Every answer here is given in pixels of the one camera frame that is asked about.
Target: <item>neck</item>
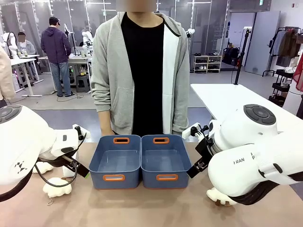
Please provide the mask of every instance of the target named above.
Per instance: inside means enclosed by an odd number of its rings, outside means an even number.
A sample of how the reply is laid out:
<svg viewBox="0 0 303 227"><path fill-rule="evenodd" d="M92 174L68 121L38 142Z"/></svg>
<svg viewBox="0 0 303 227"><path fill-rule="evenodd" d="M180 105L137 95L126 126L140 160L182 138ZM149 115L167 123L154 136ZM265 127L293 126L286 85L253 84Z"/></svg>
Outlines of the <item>neck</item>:
<svg viewBox="0 0 303 227"><path fill-rule="evenodd" d="M127 12L127 16L141 27L154 27L163 22L163 19L153 12Z"/></svg>

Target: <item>hoodie pocket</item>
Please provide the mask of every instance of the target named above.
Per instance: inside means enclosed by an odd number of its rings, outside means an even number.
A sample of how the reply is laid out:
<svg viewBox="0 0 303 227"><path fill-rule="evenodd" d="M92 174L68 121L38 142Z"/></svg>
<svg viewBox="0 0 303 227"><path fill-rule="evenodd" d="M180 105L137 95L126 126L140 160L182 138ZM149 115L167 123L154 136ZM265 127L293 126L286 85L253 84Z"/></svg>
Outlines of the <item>hoodie pocket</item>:
<svg viewBox="0 0 303 227"><path fill-rule="evenodd" d="M133 114L133 90L118 87L112 108L110 120L119 128L131 128Z"/></svg>

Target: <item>shoe rack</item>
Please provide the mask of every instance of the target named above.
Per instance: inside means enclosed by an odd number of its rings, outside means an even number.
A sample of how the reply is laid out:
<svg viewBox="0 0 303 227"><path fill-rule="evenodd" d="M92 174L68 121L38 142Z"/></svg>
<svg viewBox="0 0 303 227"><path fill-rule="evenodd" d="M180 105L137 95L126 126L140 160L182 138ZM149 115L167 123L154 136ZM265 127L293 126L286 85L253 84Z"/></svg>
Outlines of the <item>shoe rack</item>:
<svg viewBox="0 0 303 227"><path fill-rule="evenodd" d="M221 70L222 56L217 55L201 55L194 56L194 73L200 72L220 72Z"/></svg>

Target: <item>shoe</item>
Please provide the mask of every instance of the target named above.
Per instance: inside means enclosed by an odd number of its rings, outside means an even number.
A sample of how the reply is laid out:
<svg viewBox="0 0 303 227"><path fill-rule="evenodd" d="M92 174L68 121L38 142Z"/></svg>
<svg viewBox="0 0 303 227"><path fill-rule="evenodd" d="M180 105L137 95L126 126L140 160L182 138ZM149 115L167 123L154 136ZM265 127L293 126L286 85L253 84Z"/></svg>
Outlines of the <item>shoe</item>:
<svg viewBox="0 0 303 227"><path fill-rule="evenodd" d="M75 93L71 92L69 95L65 95L65 97L71 97L71 96L74 96Z"/></svg>

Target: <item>man's arm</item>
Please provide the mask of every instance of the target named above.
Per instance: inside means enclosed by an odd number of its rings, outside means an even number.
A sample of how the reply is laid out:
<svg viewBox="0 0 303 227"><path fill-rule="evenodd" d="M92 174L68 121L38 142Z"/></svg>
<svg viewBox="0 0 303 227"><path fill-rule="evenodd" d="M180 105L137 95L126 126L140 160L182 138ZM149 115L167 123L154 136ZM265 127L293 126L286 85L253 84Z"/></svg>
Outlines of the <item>man's arm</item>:
<svg viewBox="0 0 303 227"><path fill-rule="evenodd" d="M1 46L0 46L0 91L2 96L6 99L12 99L15 96L10 59Z"/></svg>
<svg viewBox="0 0 303 227"><path fill-rule="evenodd" d="M182 30L182 46L179 56L178 71L175 84L173 134L181 134L188 127L187 108L189 93L189 54L188 38Z"/></svg>
<svg viewBox="0 0 303 227"><path fill-rule="evenodd" d="M70 42L68 41L68 38L66 37L66 35L63 32L62 32L62 40L63 40L64 47L66 49L66 55L70 56L71 45L70 45Z"/></svg>
<svg viewBox="0 0 303 227"><path fill-rule="evenodd" d="M107 52L105 43L107 40L102 40L102 33L104 33L101 25L95 35L93 44L93 58L92 58L92 76L91 76L91 96L94 98L94 103L97 108L102 136L114 135L110 125L110 90L109 77L107 69Z"/></svg>
<svg viewBox="0 0 303 227"><path fill-rule="evenodd" d="M41 49L43 50L43 52L44 52L44 53L46 53L46 51L45 51L45 46L44 46L44 38L43 38L43 34L41 35L40 46L41 46Z"/></svg>
<svg viewBox="0 0 303 227"><path fill-rule="evenodd" d="M30 41L28 41L28 44L30 46L28 54L36 54L34 45Z"/></svg>

